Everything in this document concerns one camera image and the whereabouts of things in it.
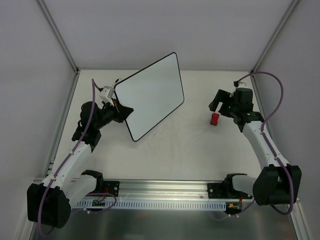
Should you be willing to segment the red and black eraser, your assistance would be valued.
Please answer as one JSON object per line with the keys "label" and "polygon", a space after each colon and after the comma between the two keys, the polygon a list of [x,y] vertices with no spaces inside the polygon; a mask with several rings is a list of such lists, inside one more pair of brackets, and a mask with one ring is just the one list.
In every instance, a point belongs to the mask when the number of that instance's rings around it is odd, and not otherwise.
{"label": "red and black eraser", "polygon": [[210,124],[213,126],[217,126],[219,123],[219,118],[220,118],[220,114],[213,112],[211,115],[211,120],[210,120]]}

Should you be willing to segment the white whiteboard with black rim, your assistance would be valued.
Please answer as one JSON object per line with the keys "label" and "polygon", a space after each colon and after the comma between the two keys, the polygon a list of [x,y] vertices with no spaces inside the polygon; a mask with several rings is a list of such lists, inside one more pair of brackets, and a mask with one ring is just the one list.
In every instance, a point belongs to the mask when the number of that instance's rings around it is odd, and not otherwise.
{"label": "white whiteboard with black rim", "polygon": [[125,119],[139,141],[185,101],[178,55],[172,52],[114,86],[119,103],[133,112]]}

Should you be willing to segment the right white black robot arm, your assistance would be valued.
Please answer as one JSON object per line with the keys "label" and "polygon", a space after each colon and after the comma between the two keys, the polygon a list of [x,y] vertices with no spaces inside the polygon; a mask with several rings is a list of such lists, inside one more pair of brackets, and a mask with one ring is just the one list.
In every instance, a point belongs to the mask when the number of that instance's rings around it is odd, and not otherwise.
{"label": "right white black robot arm", "polygon": [[297,200],[302,171],[280,153],[263,126],[261,113],[253,110],[253,91],[246,87],[238,87],[232,93],[220,89],[208,107],[233,120],[250,143],[261,168],[258,177],[228,174],[221,184],[224,194],[228,198],[249,194],[259,206],[292,206]]}

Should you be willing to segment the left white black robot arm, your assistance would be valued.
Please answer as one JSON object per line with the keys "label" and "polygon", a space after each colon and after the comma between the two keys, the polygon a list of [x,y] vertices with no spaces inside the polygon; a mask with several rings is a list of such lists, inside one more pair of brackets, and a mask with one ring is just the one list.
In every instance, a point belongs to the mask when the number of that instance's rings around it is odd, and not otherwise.
{"label": "left white black robot arm", "polygon": [[79,180],[72,180],[98,145],[101,128],[112,121],[122,123],[133,111],[133,108],[121,105],[116,99],[104,103],[102,108],[94,101],[81,106],[80,120],[64,160],[41,183],[33,183],[27,189],[29,221],[62,228],[72,208],[81,199],[87,194],[98,196],[104,191],[101,172],[85,170]]}

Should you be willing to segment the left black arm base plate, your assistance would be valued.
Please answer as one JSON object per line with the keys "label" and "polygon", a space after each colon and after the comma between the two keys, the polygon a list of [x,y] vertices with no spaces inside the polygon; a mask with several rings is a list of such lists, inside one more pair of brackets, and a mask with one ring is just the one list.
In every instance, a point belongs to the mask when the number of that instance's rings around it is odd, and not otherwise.
{"label": "left black arm base plate", "polygon": [[118,197],[120,182],[115,180],[104,180],[102,183],[102,193],[109,193]]}

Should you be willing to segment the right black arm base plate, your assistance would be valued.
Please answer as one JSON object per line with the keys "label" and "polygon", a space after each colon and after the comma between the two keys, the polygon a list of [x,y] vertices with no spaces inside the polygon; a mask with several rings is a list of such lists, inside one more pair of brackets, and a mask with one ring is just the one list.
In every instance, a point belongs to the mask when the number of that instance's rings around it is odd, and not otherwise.
{"label": "right black arm base plate", "polygon": [[209,199],[240,199],[241,193],[236,191],[230,184],[218,182],[207,184],[207,194]]}

